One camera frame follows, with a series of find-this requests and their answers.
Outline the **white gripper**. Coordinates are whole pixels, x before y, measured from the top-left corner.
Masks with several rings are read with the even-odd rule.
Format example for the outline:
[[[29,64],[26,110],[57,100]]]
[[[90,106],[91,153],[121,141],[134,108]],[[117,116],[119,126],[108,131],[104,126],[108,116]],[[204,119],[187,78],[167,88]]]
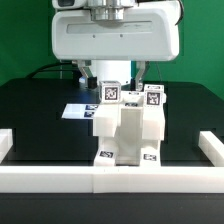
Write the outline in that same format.
[[[149,61],[170,61],[179,54],[178,1],[87,1],[86,8],[56,10],[53,53],[78,60],[89,89],[97,88],[90,60],[137,61],[135,89],[141,91]]]

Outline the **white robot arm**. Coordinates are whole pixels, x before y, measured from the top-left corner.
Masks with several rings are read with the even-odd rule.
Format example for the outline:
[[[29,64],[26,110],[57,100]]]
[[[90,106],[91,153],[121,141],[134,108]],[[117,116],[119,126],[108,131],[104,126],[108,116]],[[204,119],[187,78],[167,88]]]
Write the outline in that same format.
[[[171,61],[179,54],[179,0],[52,0],[52,48],[59,60],[75,61],[83,76],[127,84],[131,63]]]

